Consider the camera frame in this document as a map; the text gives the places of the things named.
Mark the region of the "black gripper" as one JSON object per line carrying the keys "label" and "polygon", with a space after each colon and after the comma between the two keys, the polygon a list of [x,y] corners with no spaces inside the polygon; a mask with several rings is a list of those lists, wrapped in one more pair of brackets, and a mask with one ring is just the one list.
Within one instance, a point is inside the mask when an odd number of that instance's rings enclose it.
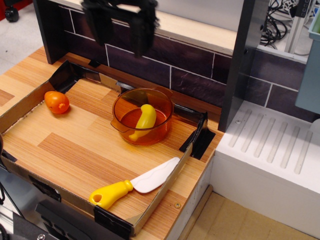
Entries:
{"label": "black gripper", "polygon": [[[137,7],[139,11],[126,10],[120,5]],[[84,0],[81,3],[90,31],[100,46],[113,37],[112,20],[131,22],[131,48],[136,58],[153,46],[158,27],[157,5],[156,0]]]}

